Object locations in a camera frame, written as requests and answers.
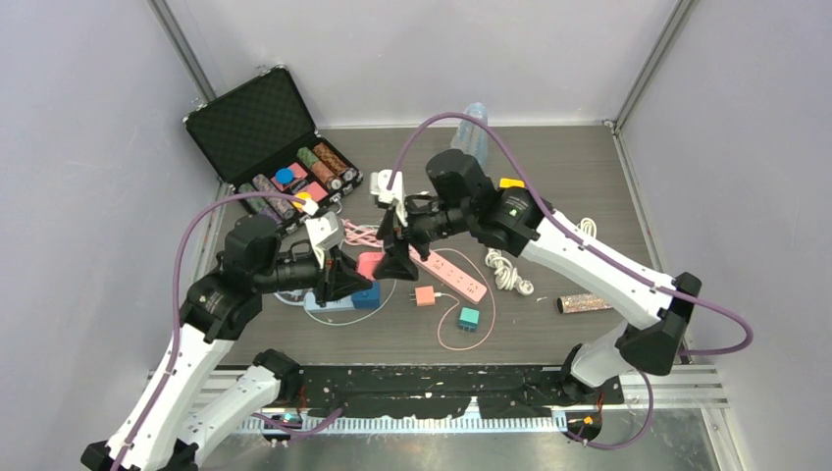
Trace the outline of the pink cube socket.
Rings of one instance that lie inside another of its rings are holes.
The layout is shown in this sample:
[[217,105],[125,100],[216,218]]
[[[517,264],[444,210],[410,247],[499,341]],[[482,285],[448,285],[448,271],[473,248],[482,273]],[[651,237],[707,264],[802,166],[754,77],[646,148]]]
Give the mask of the pink cube socket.
[[364,278],[375,281],[374,271],[384,258],[380,251],[365,251],[358,255],[356,271]]

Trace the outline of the dark blue cube socket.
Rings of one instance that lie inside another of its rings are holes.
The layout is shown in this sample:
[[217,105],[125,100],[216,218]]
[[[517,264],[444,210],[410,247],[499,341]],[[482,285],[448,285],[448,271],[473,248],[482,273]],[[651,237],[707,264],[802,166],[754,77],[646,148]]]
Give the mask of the dark blue cube socket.
[[380,284],[372,282],[369,288],[353,293],[350,299],[356,310],[378,309],[382,304]]

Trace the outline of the orange pink charger plug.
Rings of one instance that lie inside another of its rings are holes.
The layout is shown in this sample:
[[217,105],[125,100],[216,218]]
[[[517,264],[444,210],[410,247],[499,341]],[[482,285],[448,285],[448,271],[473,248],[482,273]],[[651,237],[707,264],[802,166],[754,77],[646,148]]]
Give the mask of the orange pink charger plug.
[[432,286],[419,286],[413,289],[411,299],[417,307],[434,306],[437,302],[437,293]]

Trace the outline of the teal charger plug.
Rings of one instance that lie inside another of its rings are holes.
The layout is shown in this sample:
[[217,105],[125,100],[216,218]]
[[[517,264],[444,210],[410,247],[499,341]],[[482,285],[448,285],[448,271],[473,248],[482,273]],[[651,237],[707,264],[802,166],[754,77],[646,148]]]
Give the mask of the teal charger plug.
[[480,324],[480,311],[470,307],[463,307],[458,316],[458,328],[464,332],[476,332]]

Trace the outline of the yellow cube socket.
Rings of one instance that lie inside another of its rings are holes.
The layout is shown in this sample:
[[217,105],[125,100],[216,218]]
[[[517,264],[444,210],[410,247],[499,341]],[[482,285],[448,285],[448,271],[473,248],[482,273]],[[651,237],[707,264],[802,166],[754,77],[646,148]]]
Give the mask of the yellow cube socket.
[[525,184],[524,181],[518,180],[518,179],[500,178],[499,182],[498,182],[498,187],[499,188],[504,188],[504,189],[513,188],[513,187],[525,188],[526,184]]

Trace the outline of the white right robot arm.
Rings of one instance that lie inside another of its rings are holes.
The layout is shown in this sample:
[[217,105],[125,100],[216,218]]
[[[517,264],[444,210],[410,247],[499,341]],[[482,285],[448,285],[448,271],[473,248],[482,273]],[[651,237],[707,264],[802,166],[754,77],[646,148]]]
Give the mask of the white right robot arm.
[[607,380],[639,370],[670,373],[702,284],[691,274],[657,273],[582,232],[529,187],[498,188],[477,160],[446,150],[429,160],[434,194],[407,195],[403,175],[372,174],[370,192],[385,215],[376,238],[383,257],[377,280],[415,281],[412,258],[434,241],[467,233],[487,248],[556,272],[608,302],[624,319],[601,338],[576,345],[558,379],[561,393],[585,402]]

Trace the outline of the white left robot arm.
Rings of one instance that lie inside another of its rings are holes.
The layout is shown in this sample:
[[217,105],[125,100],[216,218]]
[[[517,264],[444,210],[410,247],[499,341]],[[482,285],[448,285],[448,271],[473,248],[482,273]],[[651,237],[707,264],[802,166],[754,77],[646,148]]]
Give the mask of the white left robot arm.
[[187,291],[171,344],[138,404],[110,439],[86,447],[80,458],[85,468],[196,470],[252,414],[299,398],[299,364],[267,349],[219,397],[199,411],[192,408],[220,360],[262,311],[264,296],[310,289],[324,304],[370,288],[339,248],[345,230],[336,214],[309,219],[305,227],[309,248],[294,253],[280,250],[272,219],[248,216],[236,223],[217,267]]

